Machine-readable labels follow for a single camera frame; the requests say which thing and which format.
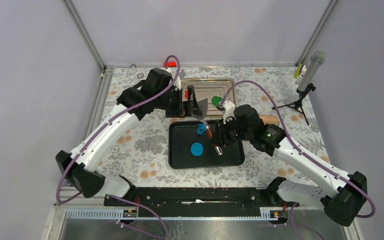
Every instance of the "cylindrical microphone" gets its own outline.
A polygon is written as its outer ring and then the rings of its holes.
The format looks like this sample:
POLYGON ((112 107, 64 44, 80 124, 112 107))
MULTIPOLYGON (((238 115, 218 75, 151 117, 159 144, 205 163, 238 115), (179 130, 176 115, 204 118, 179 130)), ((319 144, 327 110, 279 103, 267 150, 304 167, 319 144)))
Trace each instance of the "cylindrical microphone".
POLYGON ((325 50, 322 49, 315 51, 311 55, 311 61, 309 66, 307 67, 307 71, 305 72, 301 82, 298 85, 298 88, 296 89, 297 93, 300 94, 306 90, 317 69, 326 61, 326 55, 327 54, 325 50))

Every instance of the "green object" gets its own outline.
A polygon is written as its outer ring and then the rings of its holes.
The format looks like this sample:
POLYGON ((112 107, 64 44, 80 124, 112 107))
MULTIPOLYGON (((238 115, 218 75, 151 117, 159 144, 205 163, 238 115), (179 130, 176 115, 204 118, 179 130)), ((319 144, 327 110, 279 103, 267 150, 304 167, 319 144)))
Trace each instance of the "green object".
POLYGON ((301 67, 303 66, 302 63, 299 64, 298 69, 295 72, 295 76, 293 76, 294 79, 298 78, 298 75, 300 75, 301 67))
POLYGON ((219 96, 213 96, 211 98, 211 103, 214 105, 214 106, 218 106, 220 104, 220 102, 223 100, 223 98, 219 97, 219 96))

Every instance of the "silver tray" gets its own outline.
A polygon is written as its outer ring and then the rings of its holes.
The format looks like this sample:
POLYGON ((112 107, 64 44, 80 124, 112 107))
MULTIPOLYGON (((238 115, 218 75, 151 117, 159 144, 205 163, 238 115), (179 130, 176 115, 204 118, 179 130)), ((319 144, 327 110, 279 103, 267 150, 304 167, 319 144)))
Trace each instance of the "silver tray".
MULTIPOLYGON (((181 87, 183 92, 192 85, 195 90, 195 96, 197 101, 208 99, 208 112, 207 117, 223 117, 223 113, 219 111, 212 103, 211 99, 214 96, 223 97, 228 89, 235 84, 232 78, 183 78, 181 80, 181 87)), ((226 100, 231 101, 236 105, 236 91, 229 92, 226 100)))

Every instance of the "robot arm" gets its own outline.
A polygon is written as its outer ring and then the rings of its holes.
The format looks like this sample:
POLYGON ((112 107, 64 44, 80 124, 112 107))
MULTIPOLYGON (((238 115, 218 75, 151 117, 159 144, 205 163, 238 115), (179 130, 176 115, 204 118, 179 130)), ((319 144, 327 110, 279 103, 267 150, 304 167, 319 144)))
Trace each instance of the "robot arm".
POLYGON ((277 125, 264 124, 257 111, 248 104, 235 108, 233 103, 226 101, 223 108, 224 119, 218 123, 217 132, 213 137, 214 144, 228 146, 235 141, 249 141, 257 150, 290 164, 318 186, 300 184, 278 177, 272 183, 281 182, 277 186, 277 194, 284 201, 324 210, 332 220, 343 226, 352 223, 366 199, 338 177, 350 180, 367 193, 367 179, 363 174, 358 171, 349 174, 323 161, 292 138, 292 141, 301 148, 299 152, 290 143, 283 129, 277 125), (305 157, 304 153, 337 175, 333 176, 320 168, 305 157))
POLYGON ((190 98, 182 102, 180 79, 160 97, 125 112, 138 103, 148 100, 165 89, 172 75, 163 69, 152 69, 146 80, 130 87, 117 98, 116 105, 100 125, 70 153, 61 150, 56 161, 63 173, 72 161, 75 161, 66 175, 66 179, 86 198, 93 196, 114 195, 123 197, 130 188, 129 182, 123 177, 113 177, 97 172, 101 159, 122 136, 137 124, 146 114, 155 109, 165 110, 167 118, 201 116, 196 102, 193 86, 188 86, 190 98))
MULTIPOLYGON (((60 171, 62 173, 68 171, 66 179, 84 197, 104 195, 123 197, 128 192, 130 188, 128 180, 121 176, 103 175, 97 172, 97 168, 117 139, 146 114, 150 114, 155 109, 162 109, 165 110, 167 118, 203 115, 196 102, 193 86, 188 86, 190 97, 182 102, 179 79, 176 79, 175 84, 164 94, 126 112, 127 108, 156 96, 170 84, 171 79, 172 75, 169 72, 158 68, 152 69, 146 80, 122 92, 108 116, 84 142, 72 149, 70 153, 62 150, 56 155, 60 171)), ((219 121, 211 138, 215 146, 222 147, 236 141, 249 141, 257 150, 287 162, 318 186, 299 184, 278 177, 268 186, 270 189, 275 189, 286 202, 297 202, 323 209, 338 224, 349 226, 352 223, 366 199, 337 177, 350 180, 367 193, 367 179, 363 174, 357 171, 351 175, 326 163, 310 151, 302 150, 338 174, 332 176, 304 157, 302 152, 298 152, 286 138, 283 129, 277 125, 264 124, 257 111, 251 106, 241 105, 235 108, 233 103, 226 101, 223 107, 224 118, 219 121)))

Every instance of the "blue disc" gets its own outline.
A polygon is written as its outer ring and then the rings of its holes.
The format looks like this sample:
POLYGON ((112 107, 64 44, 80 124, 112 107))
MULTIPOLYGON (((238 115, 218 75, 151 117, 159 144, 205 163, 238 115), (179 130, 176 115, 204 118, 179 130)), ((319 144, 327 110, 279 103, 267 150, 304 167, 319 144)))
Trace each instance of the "blue disc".
POLYGON ((190 146, 190 152, 196 157, 201 156, 204 152, 204 147, 201 143, 195 142, 190 146))

